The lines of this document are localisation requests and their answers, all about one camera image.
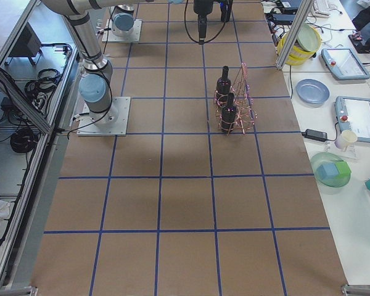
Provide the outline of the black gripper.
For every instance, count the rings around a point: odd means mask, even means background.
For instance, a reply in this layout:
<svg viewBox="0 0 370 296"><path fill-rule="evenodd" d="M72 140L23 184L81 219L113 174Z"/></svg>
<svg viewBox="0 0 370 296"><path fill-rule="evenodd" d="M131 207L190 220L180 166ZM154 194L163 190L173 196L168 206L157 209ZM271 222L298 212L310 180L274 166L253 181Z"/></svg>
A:
<svg viewBox="0 0 370 296"><path fill-rule="evenodd" d="M206 17L212 13L214 0L194 0L193 10L198 17Z"/></svg>

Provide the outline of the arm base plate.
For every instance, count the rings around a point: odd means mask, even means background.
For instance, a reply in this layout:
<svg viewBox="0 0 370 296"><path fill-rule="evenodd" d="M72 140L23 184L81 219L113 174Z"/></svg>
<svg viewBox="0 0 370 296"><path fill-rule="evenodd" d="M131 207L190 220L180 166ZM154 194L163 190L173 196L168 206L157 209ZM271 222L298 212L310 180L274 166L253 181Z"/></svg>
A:
<svg viewBox="0 0 370 296"><path fill-rule="evenodd" d="M80 128L76 130L79 136L125 136L130 112L130 97L114 97L108 114L99 120L102 114L88 114L80 119ZM83 113L89 113L86 103Z"/></svg>
<svg viewBox="0 0 370 296"><path fill-rule="evenodd" d="M120 30L115 25L112 25L112 21L106 21L106 28L114 28L114 30L104 31L102 41L108 43L138 43L141 37L142 20L136 19L133 27L128 30Z"/></svg>

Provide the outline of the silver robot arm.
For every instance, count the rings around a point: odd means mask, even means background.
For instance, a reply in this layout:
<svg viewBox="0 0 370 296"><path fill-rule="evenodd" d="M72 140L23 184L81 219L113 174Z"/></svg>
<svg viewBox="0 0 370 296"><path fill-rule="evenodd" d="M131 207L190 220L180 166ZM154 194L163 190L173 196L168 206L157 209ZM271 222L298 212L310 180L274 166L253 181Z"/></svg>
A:
<svg viewBox="0 0 370 296"><path fill-rule="evenodd" d="M100 126L117 119L110 90L112 64L102 53L90 21L90 10L130 7L140 1L44 1L51 11L61 15L83 58L79 94L89 109L91 122Z"/></svg>
<svg viewBox="0 0 370 296"><path fill-rule="evenodd" d="M184 9L184 26L188 37L195 43L204 44L208 41L207 35L207 15L213 11L214 1L193 1L193 11L197 14L198 40L191 38L187 29L187 4ZM117 43L134 43L138 42L141 34L142 20L136 20L133 16L134 8L131 5L119 5L110 8L110 18L107 22L107 34L104 41Z"/></svg>

